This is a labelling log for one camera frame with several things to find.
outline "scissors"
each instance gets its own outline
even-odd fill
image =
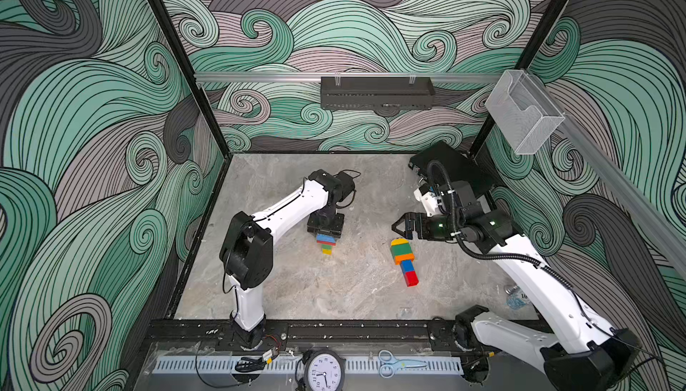
[[[379,361],[382,362],[382,366],[379,367],[379,375],[382,378],[393,377],[396,370],[401,368],[419,368],[427,366],[424,361],[398,360],[390,351],[385,349],[379,351]]]

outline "aluminum rail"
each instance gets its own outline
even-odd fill
[[[211,71],[195,73],[198,83],[319,83],[322,77],[430,77],[433,83],[495,84],[502,73],[299,73],[278,71]]]

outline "black frame post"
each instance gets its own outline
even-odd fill
[[[231,151],[229,150],[228,144],[224,139],[224,135],[222,135],[222,130],[219,129],[219,124],[214,117],[214,113],[212,112],[212,107],[207,100],[207,96],[198,87],[198,83],[195,82],[195,70],[193,70],[191,60],[188,59],[188,55],[183,49],[181,39],[178,37],[178,34],[176,34],[176,29],[172,23],[172,18],[169,16],[169,12],[167,12],[164,2],[162,0],[148,0],[148,4],[152,9],[152,13],[157,19],[160,28],[162,29],[162,33],[167,39],[171,53],[174,55],[174,59],[176,59],[176,63],[181,69],[181,73],[191,88],[191,94],[195,99],[195,103],[198,104],[198,107],[200,107],[200,111],[202,112],[202,115],[204,116],[205,121],[212,132],[212,136],[215,138],[215,141],[219,146],[219,151],[222,152],[222,155],[225,158],[230,158]]]

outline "red wire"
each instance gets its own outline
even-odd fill
[[[274,339],[274,342],[277,344],[277,351],[281,350],[281,342],[279,342],[276,339],[276,337],[274,337],[273,335],[267,335],[267,337],[271,337],[272,339]]]

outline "red block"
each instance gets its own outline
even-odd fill
[[[405,284],[408,287],[413,287],[419,284],[419,278],[417,278],[417,273],[414,270],[410,270],[408,273],[404,274]]]

